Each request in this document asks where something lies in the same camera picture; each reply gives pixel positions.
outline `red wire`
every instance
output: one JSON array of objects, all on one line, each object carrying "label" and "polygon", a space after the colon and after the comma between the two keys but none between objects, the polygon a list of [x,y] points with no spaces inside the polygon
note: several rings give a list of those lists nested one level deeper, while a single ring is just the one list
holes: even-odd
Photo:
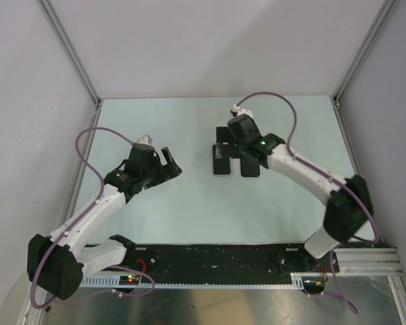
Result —
[{"label": "red wire", "polygon": [[323,275],[325,275],[325,277],[326,277],[325,282],[328,282],[329,278],[328,278],[328,273],[326,273],[326,266],[325,266],[325,264],[322,264],[322,279],[323,279]]},{"label": "red wire", "polygon": [[146,263],[144,262],[144,260],[142,258],[139,258],[136,260],[136,262],[140,262],[141,264],[143,264],[143,273],[146,273]]}]

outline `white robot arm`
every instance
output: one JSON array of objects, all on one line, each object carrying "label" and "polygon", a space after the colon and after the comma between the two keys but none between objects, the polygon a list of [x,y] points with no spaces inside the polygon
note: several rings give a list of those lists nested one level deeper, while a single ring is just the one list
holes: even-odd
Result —
[{"label": "white robot arm", "polygon": [[[249,167],[254,165],[258,168],[260,165],[282,173],[312,193],[327,207],[323,226],[304,244],[306,251],[313,258],[320,259],[340,243],[347,242],[367,221],[365,213],[340,186],[352,190],[370,213],[373,213],[367,185],[362,177],[355,175],[348,179],[334,174],[318,167],[294,149],[289,150],[282,138],[272,133],[262,136],[250,110],[235,107],[232,114],[234,117],[228,122],[227,127],[217,128],[217,143],[220,135],[223,146],[223,149],[216,151],[220,160],[226,158],[222,155],[224,152],[234,158],[241,157],[241,164],[248,160]],[[300,160],[324,170],[330,176],[329,179],[308,168]]]},{"label": "white robot arm", "polygon": [[[124,261],[127,249],[134,244],[115,235],[105,243],[85,247],[90,237],[117,210],[140,193],[179,176],[182,170],[176,165],[168,148],[162,153],[166,164],[152,147],[150,137],[145,136],[132,147],[129,158],[108,173],[104,179],[104,192],[95,195],[85,207],[48,237],[37,234],[28,245],[27,272],[33,281],[35,272],[45,252],[56,243],[39,274],[37,285],[59,299],[67,299],[78,289],[83,278]],[[93,208],[83,217],[83,211]],[[80,219],[72,229],[69,225]]]}]

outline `black joint housing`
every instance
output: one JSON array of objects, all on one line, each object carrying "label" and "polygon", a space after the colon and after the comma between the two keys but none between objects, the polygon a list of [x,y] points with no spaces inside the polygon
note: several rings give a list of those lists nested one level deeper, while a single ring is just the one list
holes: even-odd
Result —
[{"label": "black joint housing", "polygon": [[[373,205],[364,178],[355,175],[346,179],[346,186],[358,196],[373,215]],[[326,204],[323,227],[333,239],[338,242],[347,242],[366,221],[367,215],[349,193],[343,189],[331,193]]]},{"label": "black joint housing", "polygon": [[272,149],[285,143],[282,138],[272,133],[263,137],[251,116],[245,114],[232,118],[227,126],[235,142],[234,145],[238,147],[241,154],[257,160],[266,169],[268,168],[267,157],[271,155]]},{"label": "black joint housing", "polygon": [[110,184],[124,193],[128,203],[142,189],[152,188],[182,174],[167,147],[161,149],[166,160],[163,166],[160,156],[154,147],[147,144],[135,144],[131,148],[129,158],[115,170],[107,174],[105,184]]},{"label": "black joint housing", "polygon": [[[36,268],[47,249],[53,243],[37,234],[28,243],[27,273],[33,281]],[[78,263],[68,247],[56,246],[43,266],[37,285],[49,293],[65,300],[71,297],[83,280],[83,264]]]}]

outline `cable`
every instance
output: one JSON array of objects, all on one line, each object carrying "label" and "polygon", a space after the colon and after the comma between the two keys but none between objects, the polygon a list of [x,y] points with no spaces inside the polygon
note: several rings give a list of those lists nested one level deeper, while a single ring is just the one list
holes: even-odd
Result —
[{"label": "cable", "polygon": [[[287,105],[289,105],[290,109],[293,112],[293,127],[292,130],[289,133],[289,136],[287,138],[287,142],[286,142],[286,149],[288,154],[293,158],[296,159],[298,162],[300,162],[301,164],[303,164],[304,166],[310,168],[311,170],[315,171],[316,173],[322,175],[324,178],[326,178],[329,181],[334,182],[338,187],[342,188],[344,191],[346,191],[354,200],[355,202],[359,205],[359,207],[361,208],[361,210],[365,213],[365,215],[367,216],[367,219],[370,221],[371,224],[371,228],[373,229],[373,233],[374,233],[374,237],[375,240],[374,242],[379,242],[381,235],[378,229],[378,225],[376,225],[376,222],[374,221],[373,217],[371,216],[371,213],[368,211],[367,207],[363,204],[363,202],[361,201],[361,199],[347,186],[345,186],[343,183],[341,183],[340,181],[338,181],[337,179],[334,179],[331,177],[331,175],[329,175],[328,173],[326,173],[325,171],[321,170],[319,167],[311,164],[310,162],[302,159],[301,157],[297,157],[295,155],[295,153],[293,153],[292,148],[290,147],[290,143],[292,141],[293,138],[293,134],[296,130],[296,125],[298,123],[298,116],[295,110],[295,107],[293,107],[292,103],[285,98],[284,96],[278,94],[278,93],[273,93],[272,91],[257,91],[256,93],[252,93],[248,96],[246,96],[244,99],[242,99],[241,101],[239,101],[239,103],[236,104],[236,107],[240,107],[240,105],[242,103],[244,103],[246,100],[248,100],[251,97],[254,96],[258,96],[258,95],[272,95],[275,97],[280,98],[281,100],[283,100],[285,103],[287,103]],[[330,262],[332,261],[332,257],[334,256],[334,249],[332,249],[330,251]],[[339,291],[338,293],[334,293],[334,292],[325,292],[323,295],[327,295],[327,296],[332,296],[332,297],[338,297],[343,299],[343,301],[347,304],[348,308],[353,312],[353,313],[358,313],[358,309],[355,307],[355,305],[353,305],[352,302],[350,302],[347,298],[346,295],[344,294],[344,291],[340,285],[340,282],[337,279],[337,275],[336,272],[334,270],[334,266],[331,264],[331,271],[332,271],[332,275],[334,277],[334,282],[336,283],[337,289]]]},{"label": "cable", "polygon": [[139,258],[139,259],[136,260],[136,262],[139,262],[139,263],[141,263],[143,265],[142,272],[146,273],[146,263],[145,263],[145,261],[142,258]]},{"label": "cable", "polygon": [[142,293],[125,293],[125,292],[122,292],[122,291],[117,291],[116,289],[113,289],[113,288],[112,289],[103,289],[103,290],[96,291],[94,293],[91,293],[90,295],[87,295],[86,297],[83,297],[81,299],[77,299],[77,300],[74,300],[74,301],[68,302],[68,301],[56,300],[55,302],[60,304],[60,305],[74,305],[76,303],[80,303],[81,301],[90,299],[91,297],[98,296],[98,295],[100,295],[102,293],[118,293],[118,296],[120,298],[122,296],[126,296],[126,297],[142,297],[142,296],[146,296],[146,295],[150,294],[153,290],[155,290],[155,280],[152,277],[150,277],[149,275],[147,275],[147,274],[145,274],[143,272],[137,271],[135,269],[129,269],[127,267],[123,267],[123,266],[119,266],[119,265],[112,265],[112,266],[110,266],[110,268],[112,268],[112,269],[120,269],[122,271],[131,272],[132,274],[137,274],[139,276],[147,278],[150,281],[150,283],[152,284],[152,287],[150,287],[147,291],[142,292]]},{"label": "cable", "polygon": [[356,236],[356,235],[353,235],[352,238],[354,238],[356,240],[359,240],[361,242],[374,242],[373,240],[368,240],[368,239],[365,239],[365,238],[362,238],[362,237],[359,237],[359,236]]},{"label": "cable", "polygon": [[278,97],[280,99],[282,99],[283,101],[285,101],[287,103],[287,105],[289,105],[290,109],[293,112],[293,127],[292,130],[289,133],[289,136],[287,138],[287,142],[286,142],[286,149],[288,151],[288,154],[293,158],[296,159],[298,162],[300,162],[301,164],[303,164],[304,166],[310,168],[311,170],[315,171],[316,173],[322,175],[323,177],[325,177],[326,179],[328,179],[329,181],[334,182],[338,187],[342,188],[343,190],[345,190],[354,200],[355,202],[359,205],[359,207],[361,208],[361,210],[365,213],[365,215],[367,216],[367,219],[370,221],[371,224],[371,228],[373,229],[374,232],[374,236],[375,236],[375,241],[379,242],[380,241],[380,233],[379,233],[379,229],[378,226],[376,225],[376,222],[374,221],[373,217],[371,216],[370,212],[368,211],[367,207],[363,204],[363,202],[359,199],[359,197],[347,186],[345,186],[343,183],[341,183],[340,181],[338,181],[337,179],[334,179],[331,177],[331,175],[329,175],[328,173],[326,173],[325,171],[321,170],[319,167],[316,167],[315,165],[309,163],[308,161],[302,159],[301,157],[297,157],[295,155],[295,153],[293,153],[292,148],[290,147],[290,143],[292,141],[293,138],[293,134],[296,130],[296,125],[298,123],[298,116],[295,110],[295,107],[293,107],[292,103],[285,98],[284,96],[278,94],[278,93],[273,93],[272,91],[257,91],[256,93],[252,93],[248,96],[246,96],[244,99],[242,99],[239,103],[236,104],[237,107],[239,107],[242,103],[244,103],[246,100],[248,100],[251,97],[254,96],[258,96],[258,95],[272,95],[275,97]]},{"label": "cable", "polygon": [[[82,136],[84,134],[86,134],[87,132],[90,131],[94,131],[94,130],[102,130],[102,131],[108,131],[110,133],[113,133],[119,137],[121,137],[122,139],[124,139],[126,142],[130,143],[132,146],[135,144],[135,142],[131,141],[130,139],[128,139],[127,137],[121,135],[119,132],[115,131],[115,130],[111,130],[107,127],[90,127],[88,129],[85,129],[83,131],[81,131],[76,139],[75,139],[75,150],[76,153],[78,154],[78,157],[80,158],[80,160],[83,162],[83,164],[87,167],[89,167],[97,176],[97,178],[99,179],[100,183],[101,183],[101,188],[99,189],[99,193],[96,196],[95,200],[93,200],[93,202],[64,230],[64,232],[69,232],[78,222],[80,222],[86,215],[87,213],[89,213],[91,211],[91,209],[93,209],[93,207],[96,205],[96,201],[99,200],[102,197],[102,194],[104,193],[104,179],[102,178],[101,174],[99,173],[99,171],[97,171],[95,169],[95,167],[93,167],[83,156],[83,154],[80,151],[80,147],[79,147],[79,141],[80,138],[82,138]],[[36,268],[35,274],[33,276],[33,280],[32,280],[32,286],[30,288],[30,302],[32,304],[32,306],[35,309],[43,309],[48,307],[49,305],[51,305],[51,303],[53,302],[53,300],[55,299],[55,296],[52,296],[51,298],[49,298],[46,302],[44,302],[43,304],[39,305],[36,302],[36,298],[35,298],[35,294],[36,294],[36,287],[37,287],[37,283],[39,280],[39,275],[41,274],[41,270],[43,268],[43,266],[45,265],[45,262],[47,261],[48,257],[50,256],[51,252],[53,251],[53,249],[58,245],[59,241],[65,236],[64,232],[62,232],[56,240],[54,240],[54,242],[51,244],[51,246],[47,249],[47,251],[45,252],[45,254],[42,256],[41,261],[38,264],[38,267]]]}]

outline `white wall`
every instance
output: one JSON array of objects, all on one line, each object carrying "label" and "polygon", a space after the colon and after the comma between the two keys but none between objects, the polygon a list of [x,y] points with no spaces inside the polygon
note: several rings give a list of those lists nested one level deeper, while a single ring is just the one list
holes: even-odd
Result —
[{"label": "white wall", "polygon": [[51,0],[99,95],[334,95],[383,0]]},{"label": "white wall", "polygon": [[58,226],[93,104],[34,0],[0,1],[0,305]]},{"label": "white wall", "polygon": [[341,101],[378,223],[406,271],[406,0]]}]

